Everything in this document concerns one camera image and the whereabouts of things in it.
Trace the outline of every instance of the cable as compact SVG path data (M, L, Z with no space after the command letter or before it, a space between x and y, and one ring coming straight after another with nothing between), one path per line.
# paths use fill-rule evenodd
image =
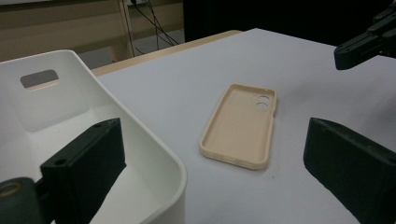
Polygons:
M154 21L152 21L150 18L148 18L148 17L140 10L140 8L137 6L137 3L136 3L135 0L132 0L132 3L134 4L134 7L136 8L136 10L137 10L142 16L144 16L152 25L154 25L154 27L156 28L156 36L157 36L157 37L159 37L160 39L162 39L165 43L167 43L167 44L170 45L170 46L174 46L174 45L175 45L173 42L175 42L175 43L178 45L177 41L176 41L174 38L172 38L170 35L168 35L168 34L163 30L163 28L161 27L161 25L160 25L160 23L159 23L157 17L155 16L154 9L153 9L152 4L150 3L150 1L149 1L149 0L145 0L145 1L148 3L148 8L150 9L151 14L153 15ZM160 31L165 35L165 37L166 37L168 40L165 40L165 39L163 39L163 37L162 37L161 35L158 35L158 30L160 30Z
M151 2L150 2L149 0L145 0L145 1L148 3L148 7L150 8L150 11L151 11L151 13L152 13L152 16L154 17L155 23L158 23L159 27L161 27L160 22L157 20L157 17L155 16L154 8L153 8ZM167 39L169 40L169 42L172 43L172 40L173 40L173 41L178 45L177 41L176 41L174 38L172 38L172 37L171 37L170 35L168 35L166 32L163 32L163 33L165 34L165 36L167 37Z

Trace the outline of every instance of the bin handle hole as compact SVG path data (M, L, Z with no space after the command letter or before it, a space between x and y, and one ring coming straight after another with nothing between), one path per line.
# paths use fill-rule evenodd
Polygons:
M26 90L37 90L59 82L54 70L45 70L21 77L21 84Z

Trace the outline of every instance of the white container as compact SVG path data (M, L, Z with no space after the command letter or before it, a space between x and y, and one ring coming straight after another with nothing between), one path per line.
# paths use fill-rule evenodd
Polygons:
M43 71L56 80L22 85ZM121 121L127 166L91 223L184 223L184 164L71 50L0 63L0 182L37 181L41 163L94 123L114 118Z

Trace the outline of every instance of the white tabletop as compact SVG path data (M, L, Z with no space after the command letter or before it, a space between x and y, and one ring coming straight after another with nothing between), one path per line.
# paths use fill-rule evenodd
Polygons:
M376 56L337 71L334 49L253 29L99 79L185 163L186 224L357 224L304 167L308 122L338 122L395 151L396 63ZM234 83L277 92L264 170L199 153L205 126Z

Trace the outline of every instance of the beige phone case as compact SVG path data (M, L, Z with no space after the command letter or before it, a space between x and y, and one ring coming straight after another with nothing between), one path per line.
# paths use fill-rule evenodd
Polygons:
M268 162L276 92L233 84L206 126L200 152L211 159L251 170Z

